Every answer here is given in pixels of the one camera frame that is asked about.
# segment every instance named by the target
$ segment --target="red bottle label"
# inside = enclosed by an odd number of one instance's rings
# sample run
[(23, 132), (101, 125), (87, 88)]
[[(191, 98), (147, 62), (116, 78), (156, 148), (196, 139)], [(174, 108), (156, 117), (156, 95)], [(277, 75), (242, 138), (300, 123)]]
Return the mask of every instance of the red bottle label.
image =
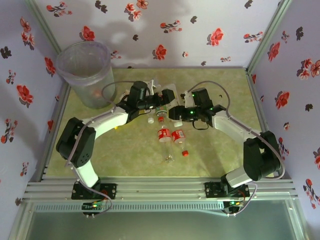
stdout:
[(162, 138), (165, 138), (165, 137), (170, 137), (171, 138), (170, 130), (167, 129), (167, 128), (160, 129), (158, 131), (158, 137), (159, 137), (159, 139), (162, 139)]
[(185, 138), (185, 134), (182, 130), (176, 130), (172, 133), (173, 141), (175, 142), (177, 139)]

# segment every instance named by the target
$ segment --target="transparent trash bin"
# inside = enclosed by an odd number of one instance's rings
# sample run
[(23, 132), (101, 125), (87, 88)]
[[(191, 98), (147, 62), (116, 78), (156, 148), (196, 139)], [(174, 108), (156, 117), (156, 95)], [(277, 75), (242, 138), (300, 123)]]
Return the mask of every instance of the transparent trash bin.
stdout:
[(55, 61), (57, 73), (66, 80), (82, 103), (92, 109), (103, 108), (116, 97), (111, 55), (105, 45), (83, 41), (64, 49)]

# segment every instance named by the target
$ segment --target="floral wallpaper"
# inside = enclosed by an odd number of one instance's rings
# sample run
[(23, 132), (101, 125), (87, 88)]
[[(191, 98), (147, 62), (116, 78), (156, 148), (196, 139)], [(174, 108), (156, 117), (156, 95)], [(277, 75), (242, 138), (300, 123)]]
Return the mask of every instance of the floral wallpaper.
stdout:
[(252, 73), (311, 239), (320, 236), (320, 48), (319, 31), (315, 31), (319, 7), (317, 0), (292, 1)]
[(102, 42), (117, 68), (247, 67), (279, 1), (33, 0), (62, 49)]
[(24, 2), (3, 0), (1, 9), (0, 239), (5, 240), (42, 159), (63, 82), (55, 74), (57, 54)]

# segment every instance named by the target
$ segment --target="black mounting plate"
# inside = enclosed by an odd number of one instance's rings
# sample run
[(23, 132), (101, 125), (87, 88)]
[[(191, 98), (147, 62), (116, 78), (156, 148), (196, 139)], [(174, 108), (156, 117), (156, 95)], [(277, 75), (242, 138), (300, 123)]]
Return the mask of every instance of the black mounting plate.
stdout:
[(227, 197), (234, 197), (234, 198), (241, 198), (244, 196), (250, 197), (250, 192), (248, 185), (243, 184), (236, 188), (229, 189), (229, 192), (226, 192), (222, 187), (220, 182), (205, 182), (204, 183), (204, 192), (205, 197), (207, 199), (212, 198), (227, 198)]
[[(100, 183), (99, 189), (97, 191), (108, 195), (113, 200), (116, 198), (117, 184)], [(82, 184), (76, 181), (73, 185), (71, 199), (72, 200), (103, 200), (104, 197), (101, 195), (95, 194), (92, 191), (89, 191)]]

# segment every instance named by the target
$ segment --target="white bottle cap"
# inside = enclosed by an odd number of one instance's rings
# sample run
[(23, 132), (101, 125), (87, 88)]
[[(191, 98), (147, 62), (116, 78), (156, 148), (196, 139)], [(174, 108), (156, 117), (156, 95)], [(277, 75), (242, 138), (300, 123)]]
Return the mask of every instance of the white bottle cap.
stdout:
[(181, 127), (183, 125), (183, 123), (182, 123), (182, 121), (177, 121), (177, 122), (174, 122), (173, 125), (175, 128), (177, 128), (177, 127)]
[(155, 122), (154, 118), (153, 117), (149, 117), (148, 118), (148, 123), (149, 124), (153, 124)]

